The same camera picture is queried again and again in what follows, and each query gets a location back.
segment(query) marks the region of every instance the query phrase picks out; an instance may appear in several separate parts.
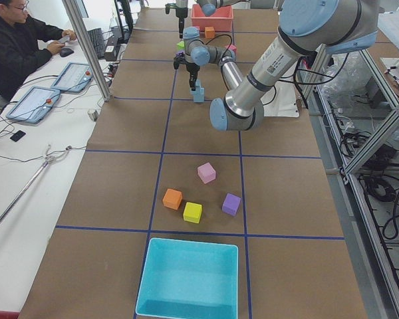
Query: computer mouse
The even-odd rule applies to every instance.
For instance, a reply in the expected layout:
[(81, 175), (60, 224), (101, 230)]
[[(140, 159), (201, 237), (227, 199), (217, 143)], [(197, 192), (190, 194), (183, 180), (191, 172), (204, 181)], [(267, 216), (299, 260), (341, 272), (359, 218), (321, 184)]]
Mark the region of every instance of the computer mouse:
[(70, 48), (62, 48), (59, 55), (64, 58), (72, 53), (74, 53), (74, 50)]

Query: man's hand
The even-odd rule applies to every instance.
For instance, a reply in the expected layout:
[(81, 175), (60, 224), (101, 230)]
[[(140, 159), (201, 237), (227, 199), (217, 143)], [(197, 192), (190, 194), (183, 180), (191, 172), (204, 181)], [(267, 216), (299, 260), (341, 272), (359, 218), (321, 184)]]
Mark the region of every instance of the man's hand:
[(66, 35), (69, 35), (69, 39), (71, 41), (74, 41), (77, 39), (77, 36), (75, 35), (75, 32), (73, 30), (64, 30), (62, 31), (62, 38), (65, 37)]
[(51, 43), (49, 43), (49, 45), (47, 46), (47, 50), (50, 51), (50, 53), (52, 53), (52, 55), (58, 54), (60, 53), (61, 49), (65, 46), (65, 44), (59, 43), (58, 41), (53, 41)]

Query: white table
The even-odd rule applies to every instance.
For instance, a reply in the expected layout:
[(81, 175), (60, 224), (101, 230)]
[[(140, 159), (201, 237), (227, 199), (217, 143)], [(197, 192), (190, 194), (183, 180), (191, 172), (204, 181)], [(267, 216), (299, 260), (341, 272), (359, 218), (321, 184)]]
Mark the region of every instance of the white table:
[[(68, 62), (86, 62), (77, 41), (68, 46), (74, 50), (72, 55), (65, 58), (55, 55), (27, 80), (58, 75)], [(100, 64), (105, 68), (108, 63), (102, 60)], [(32, 85), (49, 87), (54, 80), (42, 79), (21, 87), (14, 100)], [(93, 84), (94, 80), (80, 94), (61, 94), (56, 108), (37, 125), (14, 124), (14, 132), (22, 130), (27, 134), (18, 142), (10, 140), (10, 135), (0, 138), (0, 155), (27, 160), (42, 156), (48, 144), (51, 151), (64, 150), (67, 146), (84, 147), (94, 128), (87, 111), (100, 111), (98, 105), (102, 105), (98, 87)], [(87, 89), (83, 97), (64, 106)], [(6, 107), (2, 116), (12, 107)], [(5, 126), (6, 123), (0, 123), (0, 131)], [(63, 161), (47, 167), (0, 224), (0, 310), (22, 309), (83, 154), (84, 150), (71, 151)], [(0, 158), (0, 215), (43, 162), (37, 159), (20, 163)]]

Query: blue plastic bin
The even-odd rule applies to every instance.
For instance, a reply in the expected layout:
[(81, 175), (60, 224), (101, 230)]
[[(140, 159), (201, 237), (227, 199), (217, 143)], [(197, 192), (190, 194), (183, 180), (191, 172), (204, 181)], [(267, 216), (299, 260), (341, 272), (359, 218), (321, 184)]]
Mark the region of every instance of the blue plastic bin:
[(237, 319), (238, 247), (151, 239), (136, 313), (171, 319)]

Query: red plastic container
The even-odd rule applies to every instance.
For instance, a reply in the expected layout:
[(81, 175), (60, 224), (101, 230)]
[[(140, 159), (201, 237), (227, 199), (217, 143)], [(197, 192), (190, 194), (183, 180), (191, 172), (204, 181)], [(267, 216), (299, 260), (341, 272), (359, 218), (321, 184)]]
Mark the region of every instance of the red plastic container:
[(0, 319), (18, 319), (19, 312), (0, 311)]
[(192, 26), (199, 26), (200, 31), (205, 27), (213, 27), (214, 31), (232, 31), (233, 10), (232, 6), (222, 7), (215, 13), (206, 17), (201, 10), (200, 5), (193, 5), (191, 10)]

